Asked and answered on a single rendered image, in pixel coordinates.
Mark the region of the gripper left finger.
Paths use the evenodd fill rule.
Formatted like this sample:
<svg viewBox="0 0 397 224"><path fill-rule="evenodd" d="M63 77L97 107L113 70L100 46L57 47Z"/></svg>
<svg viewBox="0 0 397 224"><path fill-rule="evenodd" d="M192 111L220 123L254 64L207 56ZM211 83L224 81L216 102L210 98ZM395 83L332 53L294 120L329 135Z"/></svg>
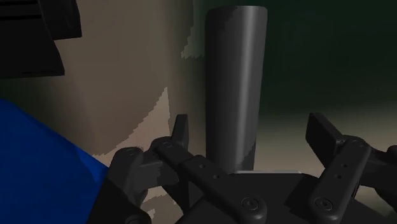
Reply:
<svg viewBox="0 0 397 224"><path fill-rule="evenodd" d="M119 149L87 224L152 224L141 205L148 190L158 186L186 209L176 224L193 224L211 207L236 224L265 224L265 201L202 155L188 152L188 143L188 117L178 115L172 135L154 140L151 149Z"/></svg>

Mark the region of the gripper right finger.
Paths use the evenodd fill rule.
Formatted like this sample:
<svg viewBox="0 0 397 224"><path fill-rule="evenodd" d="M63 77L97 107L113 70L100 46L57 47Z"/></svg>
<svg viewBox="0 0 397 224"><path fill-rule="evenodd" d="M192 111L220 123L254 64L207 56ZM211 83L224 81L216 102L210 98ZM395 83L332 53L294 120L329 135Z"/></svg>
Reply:
<svg viewBox="0 0 397 224"><path fill-rule="evenodd" d="M342 224L348 211L369 216L352 208L361 185L373 188L397 212L397 145L377 150L360 137L342 134L321 113L309 114L305 139L324 166L308 200L315 224Z"/></svg>

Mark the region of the dark grey cylinder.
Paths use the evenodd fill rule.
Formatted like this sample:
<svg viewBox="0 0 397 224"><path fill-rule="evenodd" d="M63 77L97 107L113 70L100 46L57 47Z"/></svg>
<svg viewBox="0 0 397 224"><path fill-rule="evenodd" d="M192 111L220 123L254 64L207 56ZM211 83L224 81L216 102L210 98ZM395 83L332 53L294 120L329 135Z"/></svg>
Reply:
<svg viewBox="0 0 397 224"><path fill-rule="evenodd" d="M267 19L262 6L206 15L206 157L227 173L254 167Z"/></svg>

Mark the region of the blue block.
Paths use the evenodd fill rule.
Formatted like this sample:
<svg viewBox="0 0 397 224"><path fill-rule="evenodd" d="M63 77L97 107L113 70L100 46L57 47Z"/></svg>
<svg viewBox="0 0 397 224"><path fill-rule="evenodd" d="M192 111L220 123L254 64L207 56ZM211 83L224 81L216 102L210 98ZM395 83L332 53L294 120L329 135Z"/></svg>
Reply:
<svg viewBox="0 0 397 224"><path fill-rule="evenodd" d="M0 224L86 224L107 169L0 99Z"/></svg>

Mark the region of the black angular object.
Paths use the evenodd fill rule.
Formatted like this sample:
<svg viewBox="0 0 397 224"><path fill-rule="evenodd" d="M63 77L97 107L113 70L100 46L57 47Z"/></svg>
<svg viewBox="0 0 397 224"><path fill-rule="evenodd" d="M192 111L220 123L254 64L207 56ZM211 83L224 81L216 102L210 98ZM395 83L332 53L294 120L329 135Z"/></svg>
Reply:
<svg viewBox="0 0 397 224"><path fill-rule="evenodd" d="M65 75L55 41L80 37L76 0L0 0L0 79Z"/></svg>

